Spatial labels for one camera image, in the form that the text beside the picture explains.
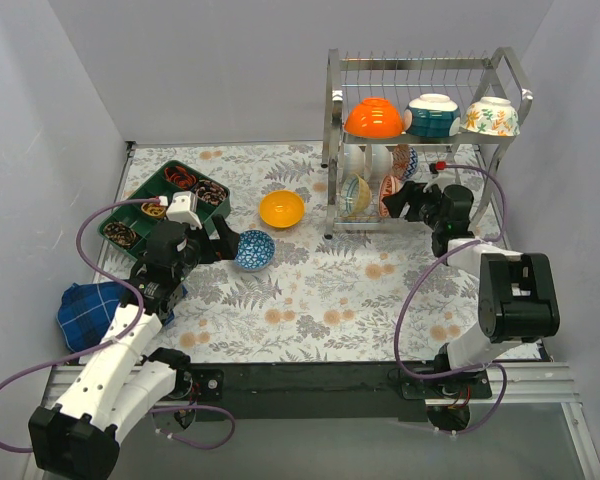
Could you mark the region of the red and white floral bowl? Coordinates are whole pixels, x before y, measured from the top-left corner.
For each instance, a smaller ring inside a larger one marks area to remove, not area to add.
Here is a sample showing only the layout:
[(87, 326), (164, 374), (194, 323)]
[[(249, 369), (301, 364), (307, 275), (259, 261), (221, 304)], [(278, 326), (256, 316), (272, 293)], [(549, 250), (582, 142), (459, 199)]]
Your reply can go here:
[(380, 217), (389, 216), (389, 211), (383, 202), (384, 198), (397, 193), (401, 186), (400, 180), (394, 175), (386, 175), (383, 178), (378, 190), (378, 212)]

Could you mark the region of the blue triangle-pattern bowl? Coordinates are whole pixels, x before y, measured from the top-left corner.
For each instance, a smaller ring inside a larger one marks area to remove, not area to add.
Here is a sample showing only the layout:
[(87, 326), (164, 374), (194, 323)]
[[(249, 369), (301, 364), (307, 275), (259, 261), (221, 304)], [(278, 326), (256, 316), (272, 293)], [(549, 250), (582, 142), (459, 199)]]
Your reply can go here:
[(240, 234), (238, 252), (234, 264), (247, 272), (266, 268), (275, 255), (273, 238), (261, 230), (248, 230)]

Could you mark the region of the yellow bowl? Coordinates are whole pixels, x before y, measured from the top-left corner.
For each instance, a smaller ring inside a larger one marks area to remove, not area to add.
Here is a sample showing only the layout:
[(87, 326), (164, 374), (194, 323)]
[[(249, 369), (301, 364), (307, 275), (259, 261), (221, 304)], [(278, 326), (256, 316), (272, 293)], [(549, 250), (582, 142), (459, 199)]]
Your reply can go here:
[(289, 190), (276, 190), (263, 197), (259, 205), (261, 220), (274, 228), (290, 228), (303, 218), (305, 204), (302, 198)]

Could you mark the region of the blue zigzag red-inside bowl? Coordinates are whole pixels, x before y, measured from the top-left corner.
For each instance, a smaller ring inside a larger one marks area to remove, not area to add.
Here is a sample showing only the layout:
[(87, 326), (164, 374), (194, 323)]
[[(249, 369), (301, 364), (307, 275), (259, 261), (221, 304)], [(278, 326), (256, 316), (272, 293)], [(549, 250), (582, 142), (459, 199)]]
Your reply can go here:
[(411, 180), (418, 172), (419, 157), (417, 151), (406, 144), (397, 145), (392, 151), (391, 174), (401, 182)]

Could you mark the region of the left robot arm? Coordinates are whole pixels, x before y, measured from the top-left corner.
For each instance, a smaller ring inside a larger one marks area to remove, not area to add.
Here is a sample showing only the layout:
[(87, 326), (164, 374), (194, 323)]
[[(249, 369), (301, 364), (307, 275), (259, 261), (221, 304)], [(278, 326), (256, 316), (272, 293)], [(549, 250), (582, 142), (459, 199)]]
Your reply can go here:
[(126, 283), (107, 335), (71, 386), (51, 408), (28, 422), (38, 468), (69, 479), (106, 479), (123, 440), (162, 398), (185, 398), (193, 386), (189, 357), (155, 352), (133, 371), (184, 295), (183, 282), (199, 265), (232, 260), (240, 236), (220, 215), (218, 238), (188, 223), (159, 222), (150, 232)]

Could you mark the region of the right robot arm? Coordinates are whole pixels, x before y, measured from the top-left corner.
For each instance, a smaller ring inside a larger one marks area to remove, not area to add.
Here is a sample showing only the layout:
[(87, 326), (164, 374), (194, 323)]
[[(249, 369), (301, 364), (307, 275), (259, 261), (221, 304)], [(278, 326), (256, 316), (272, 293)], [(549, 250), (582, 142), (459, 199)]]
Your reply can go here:
[[(473, 202), (473, 193), (464, 186), (439, 188), (413, 181), (381, 200), (391, 217), (403, 216), (432, 230), (436, 257), (416, 280), (399, 313), (394, 335), (396, 363), (407, 376), (432, 381), (434, 389), (449, 398), (466, 389), (468, 372), (485, 369), (501, 354), (523, 343), (552, 337), (560, 326), (548, 257), (502, 249), (492, 240), (475, 237), (470, 230)], [(401, 325), (415, 293), (441, 264), (478, 279), (478, 320), (435, 357), (432, 372), (417, 373), (400, 359)]]

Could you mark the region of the steel two-tier dish rack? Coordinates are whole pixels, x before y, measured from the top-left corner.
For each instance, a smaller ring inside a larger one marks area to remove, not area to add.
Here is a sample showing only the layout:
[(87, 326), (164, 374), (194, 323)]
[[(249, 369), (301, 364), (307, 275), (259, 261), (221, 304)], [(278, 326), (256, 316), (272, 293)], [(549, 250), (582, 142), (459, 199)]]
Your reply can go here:
[(442, 56), (422, 53), (413, 56), (394, 54), (364, 56), (360, 53), (341, 54), (337, 49), (328, 52), (326, 70), (326, 98), (321, 166), (328, 171), (327, 213), (324, 237), (331, 239), (338, 231), (391, 231), (400, 226), (394, 220), (376, 214), (363, 213), (346, 217), (340, 213), (338, 181), (344, 173), (339, 165), (339, 152), (345, 144), (366, 150), (379, 144), (391, 150), (398, 145), (419, 146), (425, 152), (434, 152), (451, 161), (461, 145), (473, 145), (477, 150), (492, 145), (494, 151), (488, 170), (495, 175), (500, 163), (514, 141), (512, 137), (460, 130), (454, 136), (428, 138), (414, 136), (406, 131), (391, 138), (366, 138), (344, 129), (348, 115), (367, 97), (388, 100), (400, 113), (409, 101), (421, 94), (439, 93), (450, 97), (462, 112), (484, 96), (505, 99), (506, 81), (516, 86), (519, 102), (516, 111), (523, 122), (532, 106), (533, 93), (514, 50), (500, 47), (493, 54), (458, 53)]

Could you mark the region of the cream bowl with teal stripes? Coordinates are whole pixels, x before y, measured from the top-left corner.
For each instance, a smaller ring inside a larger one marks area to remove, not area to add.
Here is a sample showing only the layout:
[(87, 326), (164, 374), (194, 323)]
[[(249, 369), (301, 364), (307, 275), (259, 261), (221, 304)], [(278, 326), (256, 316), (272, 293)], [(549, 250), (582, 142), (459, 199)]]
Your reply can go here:
[(340, 192), (340, 212), (343, 216), (363, 213), (371, 203), (368, 183), (358, 174), (349, 175)]

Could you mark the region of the white ribbed bowl right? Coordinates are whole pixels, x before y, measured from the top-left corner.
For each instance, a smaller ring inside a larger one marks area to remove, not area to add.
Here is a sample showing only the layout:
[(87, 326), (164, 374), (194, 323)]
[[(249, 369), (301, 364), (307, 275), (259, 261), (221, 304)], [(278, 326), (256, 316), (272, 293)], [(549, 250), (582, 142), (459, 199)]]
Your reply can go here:
[(384, 177), (392, 168), (392, 153), (384, 145), (368, 145), (366, 148), (366, 162), (371, 177)]

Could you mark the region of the white ribbed bowl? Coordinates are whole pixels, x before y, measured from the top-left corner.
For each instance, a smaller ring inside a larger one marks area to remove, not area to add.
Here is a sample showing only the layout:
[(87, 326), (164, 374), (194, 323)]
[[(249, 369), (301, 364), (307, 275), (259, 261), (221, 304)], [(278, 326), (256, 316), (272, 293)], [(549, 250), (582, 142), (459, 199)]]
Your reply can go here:
[(362, 175), (365, 168), (365, 154), (358, 145), (344, 144), (341, 148), (341, 163), (344, 176)]
[(384, 177), (392, 168), (392, 153), (384, 145), (368, 145), (366, 148), (366, 162), (371, 177)]

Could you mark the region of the white ribbed bowl left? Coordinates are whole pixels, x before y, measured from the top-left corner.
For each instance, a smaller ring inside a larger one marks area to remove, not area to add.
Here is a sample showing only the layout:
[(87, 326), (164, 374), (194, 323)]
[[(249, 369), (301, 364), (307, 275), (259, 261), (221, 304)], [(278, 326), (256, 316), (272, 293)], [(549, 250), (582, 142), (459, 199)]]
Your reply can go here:
[(341, 163), (344, 176), (362, 175), (365, 168), (365, 154), (358, 145), (344, 144), (341, 148)]

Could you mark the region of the teal and white bowl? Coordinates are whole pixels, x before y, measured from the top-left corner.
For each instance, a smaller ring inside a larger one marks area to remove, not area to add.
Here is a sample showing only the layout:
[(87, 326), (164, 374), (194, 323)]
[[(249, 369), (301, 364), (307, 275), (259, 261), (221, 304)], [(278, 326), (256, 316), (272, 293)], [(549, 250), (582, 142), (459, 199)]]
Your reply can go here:
[(404, 117), (406, 132), (417, 137), (452, 137), (460, 128), (459, 106), (443, 94), (425, 93), (412, 99)]

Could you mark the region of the floral table mat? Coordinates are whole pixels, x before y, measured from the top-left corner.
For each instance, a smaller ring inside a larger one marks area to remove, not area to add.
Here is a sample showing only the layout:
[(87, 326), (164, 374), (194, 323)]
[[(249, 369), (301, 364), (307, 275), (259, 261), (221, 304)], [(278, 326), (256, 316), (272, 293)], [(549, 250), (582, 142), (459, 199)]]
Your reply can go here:
[[(327, 172), (322, 147), (262, 144), (140, 148), (123, 192), (132, 194), (163, 164), (177, 160), (227, 186), (229, 226), (259, 229), (258, 207), (276, 190), (297, 193), (301, 221), (272, 230), (272, 263), (248, 273), (219, 262), (194, 270), (187, 297), (153, 348), (176, 348), (197, 362), (390, 361), (399, 313), (432, 264), (430, 232), (407, 224), (400, 233), (323, 235)], [(441, 266), (409, 304), (399, 335), (403, 360), (429, 360), (476, 321), (478, 285)]]

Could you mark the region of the blue plaid cloth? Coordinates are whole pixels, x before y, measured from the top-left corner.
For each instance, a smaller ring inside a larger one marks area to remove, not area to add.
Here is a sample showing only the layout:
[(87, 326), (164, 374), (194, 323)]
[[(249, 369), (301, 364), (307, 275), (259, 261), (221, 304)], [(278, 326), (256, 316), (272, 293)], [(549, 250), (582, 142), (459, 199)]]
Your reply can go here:
[(90, 353), (107, 337), (124, 294), (136, 300), (136, 295), (120, 282), (74, 283), (63, 293), (56, 321), (73, 354)]

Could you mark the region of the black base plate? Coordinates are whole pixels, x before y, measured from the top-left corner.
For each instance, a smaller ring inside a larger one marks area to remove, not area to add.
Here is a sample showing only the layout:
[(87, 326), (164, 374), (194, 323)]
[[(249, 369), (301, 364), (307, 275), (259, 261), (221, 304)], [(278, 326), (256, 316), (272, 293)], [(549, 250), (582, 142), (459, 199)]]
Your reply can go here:
[(485, 372), (417, 380), (393, 362), (192, 364), (165, 401), (199, 403), (238, 420), (387, 418), (426, 422), (428, 401), (450, 405), (468, 423), (468, 402), (486, 400)]

